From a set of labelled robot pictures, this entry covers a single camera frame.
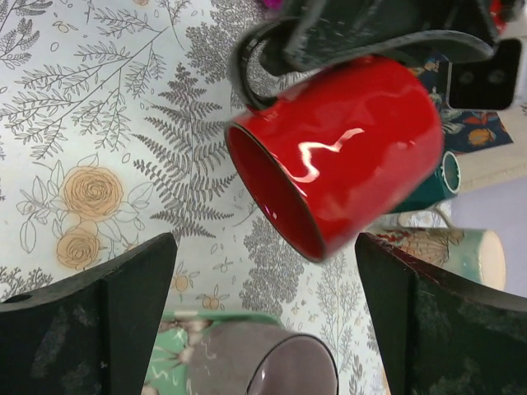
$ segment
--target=fern leaf print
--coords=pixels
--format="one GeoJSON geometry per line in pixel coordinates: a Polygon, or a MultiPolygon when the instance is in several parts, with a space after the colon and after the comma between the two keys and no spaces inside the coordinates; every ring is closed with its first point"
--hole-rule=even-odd
{"type": "Polygon", "coordinates": [[[307,261],[262,217],[253,220],[244,245],[256,267],[240,292],[242,307],[281,317],[282,304],[295,299],[307,261]]]}
{"type": "Polygon", "coordinates": [[[24,275],[19,267],[0,266],[0,302],[24,292],[37,290],[53,282],[51,274],[42,272],[40,267],[24,275]]]}
{"type": "Polygon", "coordinates": [[[0,66],[14,70],[30,61],[29,49],[40,38],[40,31],[34,29],[31,17],[45,14],[52,4],[47,0],[0,0],[0,66]],[[16,18],[16,28],[9,30],[7,23],[12,24],[16,18]]]}
{"type": "Polygon", "coordinates": [[[233,216],[211,205],[236,174],[214,177],[228,158],[222,138],[224,123],[209,120],[222,107],[201,100],[206,90],[196,87],[197,82],[180,63],[175,79],[168,83],[170,90],[159,94],[166,103],[153,105],[157,116],[146,118],[158,131],[157,139],[133,134],[153,156],[133,162],[154,183],[161,200],[163,209],[152,219],[171,224],[177,241],[188,236],[214,238],[206,222],[233,216]]]}
{"type": "MultiPolygon", "coordinates": [[[[208,84],[227,78],[227,67],[231,50],[236,41],[252,25],[264,19],[265,10],[258,2],[246,0],[211,0],[211,18],[215,24],[202,22],[200,26],[187,28],[186,35],[191,42],[187,56],[190,66],[205,77],[208,84]]],[[[259,49],[251,59],[259,57],[259,49]]],[[[291,73],[279,79],[271,77],[258,62],[250,62],[249,79],[253,89],[261,95],[271,95],[297,81],[301,74],[291,73]]],[[[231,91],[231,107],[242,109],[243,105],[234,91],[231,91]]]]}

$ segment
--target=black object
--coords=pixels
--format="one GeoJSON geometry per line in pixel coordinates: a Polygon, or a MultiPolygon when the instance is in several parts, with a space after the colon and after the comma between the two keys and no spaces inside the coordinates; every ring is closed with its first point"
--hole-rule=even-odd
{"type": "Polygon", "coordinates": [[[261,43],[272,37],[287,35],[288,31],[295,25],[295,18],[266,22],[248,30],[236,43],[232,50],[228,67],[229,79],[234,91],[244,105],[252,109],[266,109],[276,102],[276,97],[263,97],[251,89],[247,79],[247,67],[249,66],[251,55],[261,43]]]}
{"type": "Polygon", "coordinates": [[[160,235],[0,304],[0,393],[139,395],[176,254],[160,235]]]}
{"type": "Polygon", "coordinates": [[[499,40],[491,2],[286,0],[278,20],[295,18],[296,26],[288,34],[269,39],[260,63],[269,73],[281,76],[372,53],[409,67],[422,66],[432,50],[454,63],[482,61],[494,54],[499,40]]]}
{"type": "Polygon", "coordinates": [[[392,395],[527,393],[527,299],[360,234],[357,264],[392,395]]]}
{"type": "Polygon", "coordinates": [[[519,39],[504,39],[496,54],[487,61],[441,64],[440,73],[448,68],[447,104],[453,109],[480,111],[511,107],[518,94],[516,86],[520,67],[524,66],[520,62],[522,50],[519,39]]]}
{"type": "Polygon", "coordinates": [[[504,22],[512,22],[520,18],[525,0],[501,0],[500,19],[504,22]]]}

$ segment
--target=teal mug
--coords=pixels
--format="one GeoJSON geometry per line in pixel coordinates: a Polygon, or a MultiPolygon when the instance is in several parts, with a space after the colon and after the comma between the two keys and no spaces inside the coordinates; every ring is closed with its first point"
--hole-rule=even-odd
{"type": "Polygon", "coordinates": [[[426,210],[439,202],[455,198],[461,186],[459,163],[450,151],[445,151],[434,173],[425,179],[391,213],[426,210]]]}

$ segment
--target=tablecloth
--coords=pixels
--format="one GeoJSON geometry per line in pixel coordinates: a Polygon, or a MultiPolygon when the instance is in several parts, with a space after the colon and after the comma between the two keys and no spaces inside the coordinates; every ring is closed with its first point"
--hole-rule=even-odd
{"type": "MultiPolygon", "coordinates": [[[[322,338],[341,393],[384,393],[353,247],[302,259],[229,159],[226,75],[250,0],[0,0],[0,300],[170,231],[181,308],[256,309],[322,338]]],[[[258,69],[260,91],[291,83],[258,69]]]]}

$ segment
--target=pink object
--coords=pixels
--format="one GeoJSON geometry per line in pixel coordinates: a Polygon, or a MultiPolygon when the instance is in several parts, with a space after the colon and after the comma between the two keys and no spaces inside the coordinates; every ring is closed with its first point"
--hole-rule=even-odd
{"type": "Polygon", "coordinates": [[[272,10],[279,10],[282,6],[282,0],[263,0],[263,2],[272,10]]]}

